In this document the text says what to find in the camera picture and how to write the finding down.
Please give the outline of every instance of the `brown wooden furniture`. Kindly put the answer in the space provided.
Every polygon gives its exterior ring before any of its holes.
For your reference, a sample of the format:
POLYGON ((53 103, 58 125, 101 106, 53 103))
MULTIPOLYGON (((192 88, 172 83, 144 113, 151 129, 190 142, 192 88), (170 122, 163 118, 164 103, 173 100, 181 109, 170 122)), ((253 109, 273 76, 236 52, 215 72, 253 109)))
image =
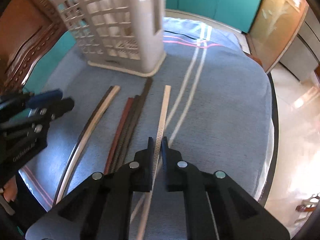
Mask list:
POLYGON ((21 89, 66 31, 49 0, 11 0, 0 17, 0 93, 21 89))

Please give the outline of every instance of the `laundry basket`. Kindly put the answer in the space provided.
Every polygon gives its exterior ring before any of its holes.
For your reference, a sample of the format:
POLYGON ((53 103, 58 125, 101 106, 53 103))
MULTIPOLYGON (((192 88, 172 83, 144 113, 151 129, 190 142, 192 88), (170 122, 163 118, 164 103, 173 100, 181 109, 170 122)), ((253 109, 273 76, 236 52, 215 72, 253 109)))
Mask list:
POLYGON ((142 77, 164 58, 164 0, 51 0, 88 64, 142 77))

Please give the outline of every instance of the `white tile floor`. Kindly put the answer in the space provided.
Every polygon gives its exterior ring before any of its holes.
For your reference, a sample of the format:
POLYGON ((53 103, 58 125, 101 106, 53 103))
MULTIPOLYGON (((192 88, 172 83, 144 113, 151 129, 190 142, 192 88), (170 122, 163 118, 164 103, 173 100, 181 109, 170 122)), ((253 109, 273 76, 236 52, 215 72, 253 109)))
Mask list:
POLYGON ((249 46, 247 43, 247 39, 245 38, 244 34, 241 33, 240 30, 237 30, 235 28, 232 28, 228 25, 219 23, 217 21, 214 21, 212 19, 209 19, 207 17, 197 17, 196 15, 191 15, 188 13, 184 13, 184 12, 176 12, 176 11, 166 11, 165 15, 167 17, 173 17, 173 18, 180 18, 180 19, 189 19, 189 20, 195 20, 195 21, 201 21, 204 22, 205 24, 211 26, 214 29, 218 29, 218 30, 223 30, 223 31, 227 31, 230 33, 233 33, 237 36, 239 43, 242 47, 242 50, 248 54, 250 54, 250 50, 249 50, 249 46))
POLYGON ((289 230, 300 229, 309 213, 295 210, 320 192, 320 90, 311 79, 300 83, 277 64, 271 71, 279 115, 275 177, 265 208, 289 230))

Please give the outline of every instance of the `metal bolt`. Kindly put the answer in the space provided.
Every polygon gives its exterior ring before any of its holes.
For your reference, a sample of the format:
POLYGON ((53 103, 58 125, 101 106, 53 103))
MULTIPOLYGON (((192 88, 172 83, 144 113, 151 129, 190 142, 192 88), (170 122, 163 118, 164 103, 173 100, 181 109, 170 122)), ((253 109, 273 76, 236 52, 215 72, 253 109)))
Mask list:
POLYGON ((217 171, 216 172, 216 177, 218 179, 223 179, 226 176, 226 174, 223 171, 217 171))
POLYGON ((102 178, 102 173, 101 172, 95 172, 91 175, 91 177, 94 179, 94 180, 99 180, 102 178))
POLYGON ((140 164, 138 163, 138 162, 131 162, 131 163, 129 163, 129 167, 131 168, 131 169, 136 169, 136 168, 138 168, 140 166, 140 164))
POLYGON ((45 115, 46 112, 47 112, 47 109, 44 108, 44 109, 41 109, 40 114, 41 114, 41 115, 45 115))
POLYGON ((188 166, 188 163, 186 163, 185 161, 179 161, 177 165, 179 168, 185 168, 188 166))
POLYGON ((42 130, 42 125, 41 124, 38 124, 35 128, 35 133, 40 133, 42 130))

